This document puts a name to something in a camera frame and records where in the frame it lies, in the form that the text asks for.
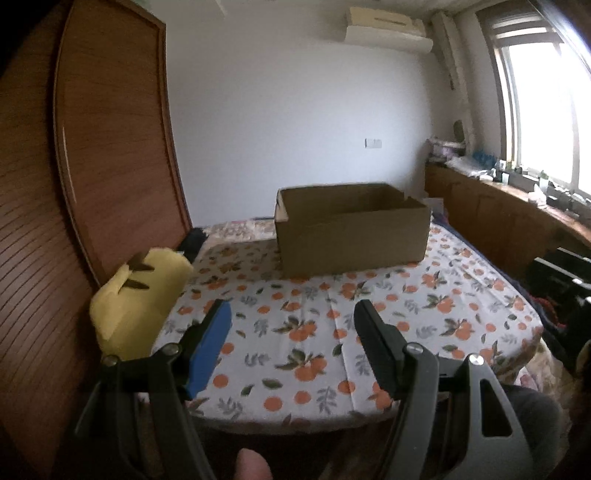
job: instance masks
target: bottle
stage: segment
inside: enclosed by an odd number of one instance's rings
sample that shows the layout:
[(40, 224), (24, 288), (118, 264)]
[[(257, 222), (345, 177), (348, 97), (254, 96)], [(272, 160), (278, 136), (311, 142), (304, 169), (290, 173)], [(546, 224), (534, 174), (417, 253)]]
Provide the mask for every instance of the bottle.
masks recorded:
[(544, 195), (547, 195), (548, 193), (548, 183), (550, 182), (550, 180), (548, 179), (548, 175), (546, 172), (544, 172), (544, 170), (542, 170), (540, 172), (540, 180), (539, 180), (539, 184), (540, 184), (540, 190), (542, 191), (542, 193), (544, 193)]

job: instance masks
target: screw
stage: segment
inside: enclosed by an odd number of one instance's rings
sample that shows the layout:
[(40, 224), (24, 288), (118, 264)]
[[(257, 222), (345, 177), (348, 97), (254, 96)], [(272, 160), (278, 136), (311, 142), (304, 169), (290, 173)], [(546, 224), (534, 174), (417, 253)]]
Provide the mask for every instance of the screw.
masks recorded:
[(407, 345), (407, 352), (414, 353), (415, 355), (420, 355), (423, 353), (423, 346), (419, 343), (411, 342)]
[(468, 358), (470, 359), (470, 363), (472, 365), (476, 365), (478, 367), (481, 365), (484, 365), (484, 359), (482, 358), (481, 355), (477, 355), (477, 354), (473, 353)]
[(167, 343), (162, 347), (162, 353), (168, 356), (174, 356), (181, 351), (177, 343)]
[(117, 355), (107, 355), (103, 358), (102, 363), (106, 367), (114, 367), (119, 363), (119, 357)]

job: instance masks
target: air conditioner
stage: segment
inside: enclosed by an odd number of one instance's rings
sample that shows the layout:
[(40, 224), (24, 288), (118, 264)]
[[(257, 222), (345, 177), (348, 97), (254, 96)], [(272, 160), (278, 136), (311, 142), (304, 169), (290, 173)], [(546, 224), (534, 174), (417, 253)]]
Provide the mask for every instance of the air conditioner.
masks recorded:
[(433, 40), (427, 38), (421, 20), (372, 8), (351, 7), (347, 12), (345, 43), (365, 47), (393, 48), (429, 53)]

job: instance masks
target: wooden door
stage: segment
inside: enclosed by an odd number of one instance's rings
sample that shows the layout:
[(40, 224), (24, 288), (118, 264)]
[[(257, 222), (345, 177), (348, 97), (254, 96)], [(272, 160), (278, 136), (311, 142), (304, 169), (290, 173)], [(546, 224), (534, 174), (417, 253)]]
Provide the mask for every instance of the wooden door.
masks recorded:
[(166, 92), (164, 24), (129, 0), (75, 0), (56, 72), (61, 182), (95, 278), (190, 228)]
[(69, 6), (61, 1), (41, 20), (0, 77), (0, 471), (8, 469), (6, 478), (28, 477), (20, 457), (49, 477), (80, 383), (99, 362), (87, 315), (94, 282), (54, 158), (54, 65)]

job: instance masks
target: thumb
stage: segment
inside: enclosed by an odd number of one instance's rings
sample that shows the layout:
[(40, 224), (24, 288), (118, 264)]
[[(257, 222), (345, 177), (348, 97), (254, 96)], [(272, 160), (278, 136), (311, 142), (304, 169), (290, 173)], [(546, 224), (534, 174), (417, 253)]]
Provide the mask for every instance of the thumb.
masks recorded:
[(236, 458), (234, 480), (273, 480), (266, 460), (256, 452), (243, 448)]

